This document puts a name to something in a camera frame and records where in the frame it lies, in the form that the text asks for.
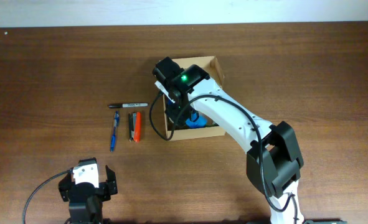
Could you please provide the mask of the blue plastic case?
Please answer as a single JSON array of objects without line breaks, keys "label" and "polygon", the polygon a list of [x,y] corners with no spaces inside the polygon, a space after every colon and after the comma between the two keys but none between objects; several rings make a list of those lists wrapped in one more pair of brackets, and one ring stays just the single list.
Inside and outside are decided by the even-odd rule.
[{"label": "blue plastic case", "polygon": [[190,129],[204,128],[207,124],[207,119],[201,116],[198,112],[193,112],[191,117],[186,120],[186,125]]}]

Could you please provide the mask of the black marker pen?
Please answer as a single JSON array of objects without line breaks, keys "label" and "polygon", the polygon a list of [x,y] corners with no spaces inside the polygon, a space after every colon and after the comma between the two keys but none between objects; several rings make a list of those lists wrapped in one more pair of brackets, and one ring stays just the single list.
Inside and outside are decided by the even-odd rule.
[{"label": "black marker pen", "polygon": [[109,109],[147,107],[147,103],[115,103],[108,105]]}]

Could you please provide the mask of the blue ballpoint pen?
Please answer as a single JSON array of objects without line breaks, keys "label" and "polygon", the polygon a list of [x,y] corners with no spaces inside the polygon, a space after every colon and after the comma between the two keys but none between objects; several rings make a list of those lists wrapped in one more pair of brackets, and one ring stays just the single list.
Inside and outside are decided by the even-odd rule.
[{"label": "blue ballpoint pen", "polygon": [[115,115],[114,115],[114,119],[113,119],[113,131],[112,131],[112,135],[111,135],[111,143],[110,143],[110,151],[113,152],[115,150],[115,146],[116,146],[116,132],[117,132],[117,127],[119,125],[120,122],[120,116],[119,116],[119,112],[115,111]]}]

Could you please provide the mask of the green tape roll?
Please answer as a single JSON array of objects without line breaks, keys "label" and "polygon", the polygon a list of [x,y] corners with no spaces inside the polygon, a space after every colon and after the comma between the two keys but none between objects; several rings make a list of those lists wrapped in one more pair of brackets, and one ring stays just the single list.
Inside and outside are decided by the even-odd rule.
[{"label": "green tape roll", "polygon": [[205,125],[205,128],[216,127],[216,126],[219,126],[219,125],[217,123],[207,124],[207,125]]}]

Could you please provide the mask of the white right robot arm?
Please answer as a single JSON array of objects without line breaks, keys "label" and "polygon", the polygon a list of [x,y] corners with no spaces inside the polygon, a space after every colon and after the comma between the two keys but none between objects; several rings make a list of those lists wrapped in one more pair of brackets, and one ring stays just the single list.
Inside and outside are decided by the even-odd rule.
[{"label": "white right robot arm", "polygon": [[246,175],[270,206],[268,223],[307,223],[298,184],[303,156],[294,129],[250,112],[223,90],[215,56],[160,60],[153,75],[163,99],[166,141],[231,135],[246,154]]}]

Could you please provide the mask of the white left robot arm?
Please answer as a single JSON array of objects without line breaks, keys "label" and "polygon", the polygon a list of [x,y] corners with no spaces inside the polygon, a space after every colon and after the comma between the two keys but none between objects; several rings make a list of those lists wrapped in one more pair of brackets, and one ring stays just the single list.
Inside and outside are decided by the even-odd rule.
[{"label": "white left robot arm", "polygon": [[59,182],[59,192],[64,202],[68,202],[70,223],[104,223],[103,202],[118,193],[116,174],[105,166],[106,181],[95,187],[89,181],[78,183],[72,180],[72,169]]}]

